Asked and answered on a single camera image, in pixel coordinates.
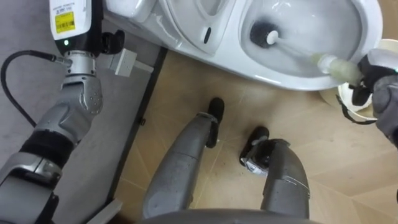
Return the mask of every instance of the toilet tank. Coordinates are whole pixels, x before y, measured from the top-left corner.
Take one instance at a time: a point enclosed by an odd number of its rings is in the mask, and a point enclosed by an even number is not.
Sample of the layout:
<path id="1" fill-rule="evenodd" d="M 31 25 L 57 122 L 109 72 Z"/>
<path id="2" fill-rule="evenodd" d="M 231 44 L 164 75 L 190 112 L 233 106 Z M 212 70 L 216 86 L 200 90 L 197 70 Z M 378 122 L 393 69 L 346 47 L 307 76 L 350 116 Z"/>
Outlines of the toilet tank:
<path id="1" fill-rule="evenodd" d="M 105 0 L 107 10 L 133 20 L 134 22 L 144 22 L 156 0 Z"/>

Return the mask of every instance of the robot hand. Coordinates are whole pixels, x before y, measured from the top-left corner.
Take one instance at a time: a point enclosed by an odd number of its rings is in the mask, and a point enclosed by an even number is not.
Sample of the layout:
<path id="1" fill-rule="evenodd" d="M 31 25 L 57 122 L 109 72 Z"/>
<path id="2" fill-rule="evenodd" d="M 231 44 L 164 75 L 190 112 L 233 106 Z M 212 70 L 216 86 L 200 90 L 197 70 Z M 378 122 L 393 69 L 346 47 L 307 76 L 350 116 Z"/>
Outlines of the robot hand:
<path id="1" fill-rule="evenodd" d="M 364 105 L 372 95 L 377 128 L 398 147 L 398 54 L 372 49 L 358 65 L 361 86 L 354 89 L 353 104 Z"/>

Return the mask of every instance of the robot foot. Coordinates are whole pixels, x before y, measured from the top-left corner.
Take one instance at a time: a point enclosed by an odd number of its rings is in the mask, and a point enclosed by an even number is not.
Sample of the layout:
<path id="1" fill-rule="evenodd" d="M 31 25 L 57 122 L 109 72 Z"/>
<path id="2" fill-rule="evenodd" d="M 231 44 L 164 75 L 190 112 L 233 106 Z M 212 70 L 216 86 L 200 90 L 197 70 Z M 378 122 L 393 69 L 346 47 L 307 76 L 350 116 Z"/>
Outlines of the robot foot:
<path id="1" fill-rule="evenodd" d="M 217 145 L 218 139 L 218 128 L 223 120 L 224 115 L 224 101 L 221 98 L 213 98 L 210 101 L 209 108 L 207 110 L 208 114 L 211 114 L 217 119 L 217 123 L 213 122 L 211 124 L 209 139 L 207 140 L 206 147 L 213 148 Z"/>
<path id="2" fill-rule="evenodd" d="M 253 149 L 253 146 L 259 144 L 262 141 L 268 140 L 269 138 L 269 130 L 266 127 L 258 126 L 254 129 L 254 131 L 250 134 L 246 145 L 244 146 L 241 154 L 239 155 L 239 163 L 242 166 L 246 166 L 244 161 L 247 158 L 248 153 Z"/>

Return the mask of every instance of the light wood floor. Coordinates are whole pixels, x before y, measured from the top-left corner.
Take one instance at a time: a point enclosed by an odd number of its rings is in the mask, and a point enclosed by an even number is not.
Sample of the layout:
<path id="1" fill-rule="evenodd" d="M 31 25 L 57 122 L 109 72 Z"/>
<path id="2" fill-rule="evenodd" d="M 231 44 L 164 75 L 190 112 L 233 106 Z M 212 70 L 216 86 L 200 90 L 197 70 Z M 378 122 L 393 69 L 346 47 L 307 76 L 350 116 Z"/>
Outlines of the light wood floor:
<path id="1" fill-rule="evenodd" d="M 381 0 L 384 37 L 398 39 L 397 3 Z M 373 126 L 357 126 L 317 92 L 280 90 L 239 78 L 169 51 L 119 181 L 121 215 L 136 221 L 151 177 L 177 134 L 208 102 L 226 103 L 220 142 L 205 149 L 192 208 L 259 208 L 265 179 L 238 163 L 257 125 L 284 138 L 302 160 L 311 190 L 311 219 L 321 223 L 393 224 L 398 205 L 398 153 Z"/>

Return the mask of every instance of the wall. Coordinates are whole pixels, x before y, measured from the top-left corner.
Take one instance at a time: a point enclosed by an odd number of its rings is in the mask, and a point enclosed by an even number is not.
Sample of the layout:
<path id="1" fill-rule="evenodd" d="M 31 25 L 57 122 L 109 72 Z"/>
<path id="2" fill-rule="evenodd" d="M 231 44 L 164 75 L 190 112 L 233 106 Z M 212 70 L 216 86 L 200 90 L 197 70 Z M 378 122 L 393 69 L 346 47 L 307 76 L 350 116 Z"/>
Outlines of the wall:
<path id="1" fill-rule="evenodd" d="M 50 33 L 48 1 L 0 1 L 0 21 L 0 62 L 18 50 L 58 53 Z M 111 24 L 105 26 L 116 29 Z M 132 36 L 127 37 L 126 48 L 138 52 L 138 60 L 151 65 L 159 51 L 158 46 Z M 60 65 L 24 57 L 10 65 L 7 80 L 17 101 L 38 121 L 55 103 L 63 74 Z M 98 76 L 104 108 L 72 153 L 55 189 L 60 196 L 56 223 L 79 223 L 104 204 L 150 74 L 135 70 L 132 77 L 124 78 L 102 69 Z M 32 127 L 0 91 L 0 167 L 31 132 Z"/>

